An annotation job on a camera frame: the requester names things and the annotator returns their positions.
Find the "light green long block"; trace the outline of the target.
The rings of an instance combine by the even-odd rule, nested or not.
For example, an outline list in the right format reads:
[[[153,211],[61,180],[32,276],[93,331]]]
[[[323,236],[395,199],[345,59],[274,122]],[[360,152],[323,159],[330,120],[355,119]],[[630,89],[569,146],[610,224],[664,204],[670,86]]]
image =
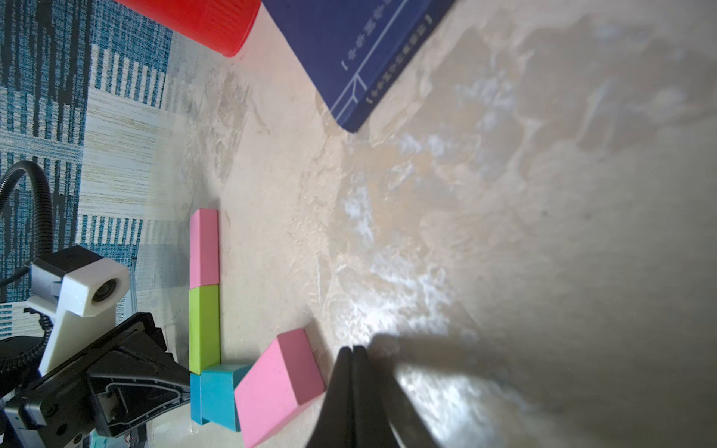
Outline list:
[[[221,362],[220,287],[195,287],[189,293],[190,371],[202,371]]]

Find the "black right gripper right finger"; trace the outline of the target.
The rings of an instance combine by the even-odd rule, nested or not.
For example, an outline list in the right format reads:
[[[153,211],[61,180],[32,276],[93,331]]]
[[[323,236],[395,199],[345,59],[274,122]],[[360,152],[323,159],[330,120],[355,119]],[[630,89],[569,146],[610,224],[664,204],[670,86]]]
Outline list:
[[[352,403],[355,447],[399,447],[364,346],[353,346]]]

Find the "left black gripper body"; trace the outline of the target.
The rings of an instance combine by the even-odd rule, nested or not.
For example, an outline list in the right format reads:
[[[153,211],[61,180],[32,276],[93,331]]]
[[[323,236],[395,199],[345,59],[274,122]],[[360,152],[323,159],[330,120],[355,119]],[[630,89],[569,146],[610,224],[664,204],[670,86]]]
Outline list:
[[[4,411],[14,439],[12,446],[78,447],[91,432],[97,432],[86,374],[113,350],[155,358],[168,354],[164,334],[153,316],[146,312],[133,315],[7,403]]]

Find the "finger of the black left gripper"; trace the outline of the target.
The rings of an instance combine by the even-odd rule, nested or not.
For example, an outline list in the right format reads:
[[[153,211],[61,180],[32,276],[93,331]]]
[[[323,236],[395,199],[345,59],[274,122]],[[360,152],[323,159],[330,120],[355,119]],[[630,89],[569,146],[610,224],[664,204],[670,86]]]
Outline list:
[[[117,438],[190,401],[190,371],[157,358],[113,350],[86,374],[97,432]]]

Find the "pink long block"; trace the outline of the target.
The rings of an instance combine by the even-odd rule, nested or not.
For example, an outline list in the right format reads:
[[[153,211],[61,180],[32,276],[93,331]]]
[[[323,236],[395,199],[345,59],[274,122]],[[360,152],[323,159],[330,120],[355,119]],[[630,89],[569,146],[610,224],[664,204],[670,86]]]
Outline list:
[[[190,217],[190,288],[220,283],[218,210],[201,208]]]

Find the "small teal cube block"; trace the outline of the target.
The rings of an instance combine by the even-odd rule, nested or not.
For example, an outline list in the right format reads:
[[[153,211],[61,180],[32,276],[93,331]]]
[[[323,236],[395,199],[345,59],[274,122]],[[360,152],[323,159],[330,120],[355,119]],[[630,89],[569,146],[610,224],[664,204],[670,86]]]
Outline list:
[[[235,407],[235,388],[252,365],[217,364],[190,374],[190,415],[198,425],[214,423],[234,432],[241,426]]]

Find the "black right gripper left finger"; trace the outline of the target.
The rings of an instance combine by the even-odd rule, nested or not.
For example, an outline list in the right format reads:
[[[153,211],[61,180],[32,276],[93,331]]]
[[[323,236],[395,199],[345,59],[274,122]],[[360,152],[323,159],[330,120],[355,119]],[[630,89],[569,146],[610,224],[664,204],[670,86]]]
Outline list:
[[[352,368],[352,349],[342,347],[334,364],[317,425],[306,448],[354,446]]]

